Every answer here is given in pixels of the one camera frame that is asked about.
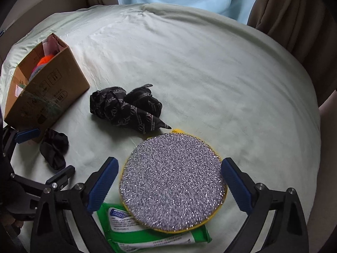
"yellow edge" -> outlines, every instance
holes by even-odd
[[[184,134],[188,134],[188,133],[186,133],[186,132],[183,132],[181,129],[173,129],[173,130],[172,130],[172,133],[184,133]],[[212,150],[213,150],[213,152],[219,157],[219,160],[221,161],[221,158],[220,158],[220,156],[218,155],[218,153],[216,153],[216,152],[214,151],[214,149],[212,149]],[[198,227],[201,227],[202,225],[206,224],[210,219],[212,219],[212,218],[214,217],[214,215],[218,212],[218,210],[220,209],[220,207],[222,207],[222,205],[223,205],[223,203],[225,202],[226,197],[227,197],[228,186],[227,186],[227,184],[225,184],[225,195],[223,196],[222,204],[220,204],[220,205],[213,211],[213,213],[209,216],[208,219],[202,221],[200,224],[198,224],[198,225],[196,225],[196,226],[190,227],[190,228],[188,228],[188,229],[179,230],[179,231],[164,231],[164,230],[160,230],[160,229],[157,229],[157,228],[152,228],[152,227],[149,227],[149,226],[146,225],[146,224],[143,224],[141,221],[137,220],[137,219],[135,218],[135,216],[132,214],[132,212],[128,209],[128,207],[126,206],[126,204],[124,203],[124,201],[123,201],[122,195],[121,195],[121,193],[120,193],[120,191],[121,191],[121,190],[120,190],[120,184],[121,184],[121,179],[122,179],[122,176],[123,176],[124,168],[125,168],[125,166],[123,166],[122,174],[121,174],[121,176],[120,176],[119,184],[118,184],[119,196],[121,197],[121,202],[122,202],[124,208],[125,208],[125,209],[126,209],[126,210],[127,210],[133,217],[134,217],[134,219],[135,219],[138,223],[140,223],[141,225],[144,225],[144,226],[146,226],[146,227],[148,227],[148,228],[150,228],[150,229],[153,229],[153,230],[155,230],[155,231],[158,231],[158,232],[162,232],[162,233],[166,233],[166,234],[179,234],[179,233],[187,232],[187,231],[196,229],[196,228],[198,228]]]

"yellow fabric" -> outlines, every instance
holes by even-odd
[[[183,130],[178,129],[178,128],[173,129],[173,130],[172,130],[172,133],[184,133],[184,134],[188,134],[188,133],[186,133],[186,132],[184,132]],[[219,157],[219,160],[221,161],[221,158],[220,158],[220,156],[218,155],[218,153],[216,153],[215,151],[214,151],[214,153]],[[122,174],[121,174],[121,177],[120,177],[120,181],[121,181],[122,176],[123,176],[124,168],[125,168],[125,166],[124,166],[123,169],[122,169]],[[227,197],[227,192],[228,192],[228,186],[227,186],[227,184],[225,184],[225,195],[224,195],[224,197],[223,197],[222,204],[219,205],[217,209],[215,209],[215,211],[213,212],[213,214],[211,214],[211,215],[209,216],[208,219],[202,221],[200,224],[198,224],[198,225],[196,225],[196,226],[193,226],[193,227],[188,228],[188,229],[180,230],[180,231],[164,231],[164,230],[160,230],[160,229],[156,229],[156,228],[151,228],[151,227],[149,227],[149,226],[147,226],[147,225],[144,225],[144,226],[149,227],[149,228],[151,228],[151,229],[153,229],[153,230],[155,230],[155,231],[163,232],[163,233],[167,233],[167,234],[178,234],[178,233],[183,233],[183,232],[187,232],[187,231],[196,229],[196,228],[198,228],[198,227],[200,227],[200,226],[206,224],[210,219],[212,219],[212,218],[214,217],[214,215],[218,212],[218,210],[220,209],[220,207],[222,207],[223,203],[225,202],[226,197]],[[142,223],[141,221],[137,220],[137,219],[135,218],[135,216],[132,214],[132,212],[128,209],[128,207],[126,206],[126,204],[123,202],[123,199],[122,199],[122,196],[121,196],[121,195],[120,195],[120,197],[121,197],[121,201],[122,201],[122,204],[123,204],[123,206],[125,207],[125,209],[126,209],[126,210],[127,210],[133,217],[134,217],[134,219],[135,219],[139,224],[143,225],[143,223]]]

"robotic arm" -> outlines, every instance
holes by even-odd
[[[39,136],[38,129],[19,132],[7,126],[2,132],[0,155],[0,207],[21,221],[34,221],[31,253],[80,253],[64,210],[71,210],[78,230],[90,253],[114,253],[97,224],[93,211],[100,208],[118,174],[118,161],[109,157],[99,171],[84,183],[65,190],[75,173],[68,166],[41,184],[15,174],[11,157],[17,143]],[[260,253],[308,253],[308,233],[298,195],[293,188],[285,192],[254,183],[231,158],[221,163],[221,174],[247,219],[225,253],[250,253],[260,235],[269,210],[274,219]],[[14,197],[6,199],[6,191]],[[1,247],[5,252],[26,252],[13,231],[0,224]]]

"label on box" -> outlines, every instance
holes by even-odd
[[[16,85],[15,87],[15,97],[19,97],[20,93],[23,91],[23,88],[19,87],[18,85]]]

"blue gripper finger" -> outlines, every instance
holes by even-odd
[[[16,134],[14,142],[21,144],[33,138],[39,137],[40,134],[41,134],[41,131],[38,128],[20,131]]]
[[[104,169],[89,193],[87,210],[90,214],[101,207],[112,183],[118,175],[118,169],[117,159],[110,157],[107,167]]]
[[[252,195],[227,158],[221,162],[221,175],[225,179],[240,210],[250,215],[253,211]]]

